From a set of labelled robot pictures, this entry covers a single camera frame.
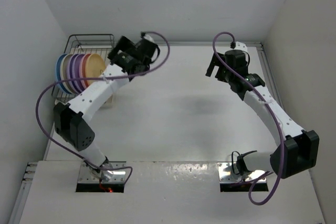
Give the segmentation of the yellow plastic plate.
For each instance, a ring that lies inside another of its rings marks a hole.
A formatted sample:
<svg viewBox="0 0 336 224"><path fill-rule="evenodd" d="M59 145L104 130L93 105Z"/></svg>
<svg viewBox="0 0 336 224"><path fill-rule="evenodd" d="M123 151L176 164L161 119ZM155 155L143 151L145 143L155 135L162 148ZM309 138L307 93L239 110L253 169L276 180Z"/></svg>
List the yellow plastic plate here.
<svg viewBox="0 0 336 224"><path fill-rule="evenodd" d="M86 78L98 78L105 71L106 64L99 54L91 54L85 63Z"/></svg>

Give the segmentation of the pink plastic plate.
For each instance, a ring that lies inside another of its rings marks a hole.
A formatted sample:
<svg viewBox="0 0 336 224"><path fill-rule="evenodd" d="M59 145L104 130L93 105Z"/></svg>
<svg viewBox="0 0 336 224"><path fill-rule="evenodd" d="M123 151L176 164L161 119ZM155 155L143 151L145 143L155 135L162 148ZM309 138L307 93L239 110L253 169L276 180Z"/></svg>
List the pink plastic plate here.
<svg viewBox="0 0 336 224"><path fill-rule="evenodd" d="M91 54L85 54L82 59L81 59L81 62L80 62L80 65L79 65L79 75L80 75L80 78L85 78L86 77L86 72L85 72L85 68L86 68L86 61L87 59L90 57ZM83 90L85 90L88 85L87 85L87 81L86 80L81 80L80 81L82 86L83 86Z"/></svg>

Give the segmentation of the purple plastic plate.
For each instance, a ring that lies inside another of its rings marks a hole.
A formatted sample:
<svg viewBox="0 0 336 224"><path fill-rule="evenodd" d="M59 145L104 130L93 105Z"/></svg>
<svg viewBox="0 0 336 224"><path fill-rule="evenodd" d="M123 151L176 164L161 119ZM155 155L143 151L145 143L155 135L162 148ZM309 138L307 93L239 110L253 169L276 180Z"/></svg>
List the purple plastic plate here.
<svg viewBox="0 0 336 224"><path fill-rule="evenodd" d="M72 64L73 64L73 61L75 60L75 58L77 57L78 54L73 54L70 58L69 58L69 62L68 62L68 65L67 65L67 77L68 79L72 79L73 78L73 74L72 74ZM69 82L69 85L71 86L74 94L78 94L78 90L74 84L73 81L70 81Z"/></svg>
<svg viewBox="0 0 336 224"><path fill-rule="evenodd" d="M74 61L74 71L73 73L75 74L75 78L80 78L80 74L79 74L79 70L80 70L80 62L82 60L82 58L84 57L84 54L79 54ZM84 87L81 83L81 81L76 81L76 86L77 88L80 90L80 92L82 92L84 90Z"/></svg>

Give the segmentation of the cream plastic plate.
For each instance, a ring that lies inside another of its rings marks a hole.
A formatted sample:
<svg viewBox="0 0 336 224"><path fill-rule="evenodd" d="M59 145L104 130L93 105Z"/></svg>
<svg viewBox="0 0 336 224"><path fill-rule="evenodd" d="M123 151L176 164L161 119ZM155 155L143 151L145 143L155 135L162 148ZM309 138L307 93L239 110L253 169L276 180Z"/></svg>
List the cream plastic plate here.
<svg viewBox="0 0 336 224"><path fill-rule="evenodd" d="M69 61L71 56L72 56L72 54L66 54L65 57L63 58L62 62L61 62L60 76L61 76L62 80L65 80L68 77L67 76L67 66L68 66L68 61ZM68 82L64 82L63 85L70 94L74 94L74 91L73 91L73 89L71 88L71 86L69 85Z"/></svg>

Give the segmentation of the blue plastic plate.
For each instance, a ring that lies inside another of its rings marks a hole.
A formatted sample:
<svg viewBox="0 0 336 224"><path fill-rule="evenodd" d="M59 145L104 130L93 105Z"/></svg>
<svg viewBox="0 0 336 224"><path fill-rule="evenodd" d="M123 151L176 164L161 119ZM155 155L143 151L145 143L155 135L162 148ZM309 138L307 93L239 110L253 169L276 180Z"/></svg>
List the blue plastic plate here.
<svg viewBox="0 0 336 224"><path fill-rule="evenodd" d="M61 80L60 77L60 65L62 60L64 59L64 57L67 54L62 54L59 56L59 58L57 59L56 65L55 65L55 78L56 78L56 82ZM65 86L62 83L57 84L58 88L63 91L66 94L69 94L68 90L65 88Z"/></svg>

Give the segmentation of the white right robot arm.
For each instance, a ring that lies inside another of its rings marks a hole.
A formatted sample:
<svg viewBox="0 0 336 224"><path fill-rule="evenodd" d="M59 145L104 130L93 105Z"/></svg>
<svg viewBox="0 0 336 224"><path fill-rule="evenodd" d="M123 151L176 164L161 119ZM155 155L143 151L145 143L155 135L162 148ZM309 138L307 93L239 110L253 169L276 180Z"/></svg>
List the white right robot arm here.
<svg viewBox="0 0 336 224"><path fill-rule="evenodd" d="M318 156L319 136L306 131L281 108L272 97L264 80L248 72L249 55L246 51L232 49L224 54L214 53L206 72L210 77L215 67L215 78L228 83L230 89L259 116L275 140L277 148L272 153L250 151L239 154L236 169L240 175L255 170L279 173L285 179L315 167Z"/></svg>

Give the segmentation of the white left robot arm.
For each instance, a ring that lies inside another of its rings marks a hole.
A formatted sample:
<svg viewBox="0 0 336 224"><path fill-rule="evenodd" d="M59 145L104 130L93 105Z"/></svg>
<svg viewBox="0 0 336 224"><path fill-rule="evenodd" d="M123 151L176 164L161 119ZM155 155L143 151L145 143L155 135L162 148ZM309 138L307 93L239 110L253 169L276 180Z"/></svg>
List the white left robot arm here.
<svg viewBox="0 0 336 224"><path fill-rule="evenodd" d="M89 165L94 177L107 182L112 179L112 165L94 143L95 133L89 126L93 115L119 88L128 84L133 74L146 72L160 49L147 33L133 43L122 36L108 54L106 69L82 93L66 104L54 106L55 131L69 143Z"/></svg>

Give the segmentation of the aluminium frame rail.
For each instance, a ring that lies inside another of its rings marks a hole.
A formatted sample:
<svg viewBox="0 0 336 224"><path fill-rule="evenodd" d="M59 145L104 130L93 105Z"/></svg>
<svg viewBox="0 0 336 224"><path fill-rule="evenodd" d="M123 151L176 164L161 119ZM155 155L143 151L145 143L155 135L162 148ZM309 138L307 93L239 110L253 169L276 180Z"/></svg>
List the aluminium frame rail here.
<svg viewBox="0 0 336 224"><path fill-rule="evenodd" d="M286 140L288 137L296 137L302 134L303 128L300 127L283 109L280 96L278 94L276 84L271 72L271 68L266 56L266 51L263 44L257 46L257 52L261 63L261 68L265 77L265 83L270 95L266 95L266 101L269 103L270 108L276 116L277 124L274 130L271 130L272 135L275 137L276 145L280 144L280 133L278 128L281 129L282 138Z"/></svg>

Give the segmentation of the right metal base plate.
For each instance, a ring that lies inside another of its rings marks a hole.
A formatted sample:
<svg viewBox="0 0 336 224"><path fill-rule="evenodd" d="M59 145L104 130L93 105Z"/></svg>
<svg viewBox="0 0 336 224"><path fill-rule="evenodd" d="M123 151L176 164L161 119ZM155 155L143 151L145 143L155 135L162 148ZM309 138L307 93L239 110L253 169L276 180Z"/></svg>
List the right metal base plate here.
<svg viewBox="0 0 336 224"><path fill-rule="evenodd" d="M250 183L265 173L264 170L255 170L245 175L240 175L236 162L218 162L217 169L221 184Z"/></svg>

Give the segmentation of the metal base plate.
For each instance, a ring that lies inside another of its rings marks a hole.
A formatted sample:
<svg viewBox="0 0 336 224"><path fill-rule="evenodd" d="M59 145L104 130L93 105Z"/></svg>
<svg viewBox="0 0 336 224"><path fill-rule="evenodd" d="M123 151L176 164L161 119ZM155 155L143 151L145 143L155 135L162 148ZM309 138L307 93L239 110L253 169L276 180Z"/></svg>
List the metal base plate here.
<svg viewBox="0 0 336 224"><path fill-rule="evenodd" d="M255 170L245 175L240 175L236 162L218 162L217 169L221 184L250 183L265 173L264 170Z"/></svg>
<svg viewBox="0 0 336 224"><path fill-rule="evenodd" d="M126 171L122 170L112 170L113 163L105 163L102 165L108 170L103 170L102 168L93 168L86 162L83 162L80 166L78 182L84 184L93 184L93 183L124 183Z"/></svg>

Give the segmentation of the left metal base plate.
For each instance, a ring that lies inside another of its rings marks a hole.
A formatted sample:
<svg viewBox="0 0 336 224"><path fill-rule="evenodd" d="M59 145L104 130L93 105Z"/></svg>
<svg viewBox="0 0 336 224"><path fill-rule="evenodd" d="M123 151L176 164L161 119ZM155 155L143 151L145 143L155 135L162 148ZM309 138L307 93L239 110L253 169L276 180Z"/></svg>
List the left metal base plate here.
<svg viewBox="0 0 336 224"><path fill-rule="evenodd" d="M124 183L126 171L122 170L112 170L113 163L105 163L102 165L108 170L103 170L102 168L93 168L86 162L83 162L80 166L78 182L84 184L93 184L93 183Z"/></svg>

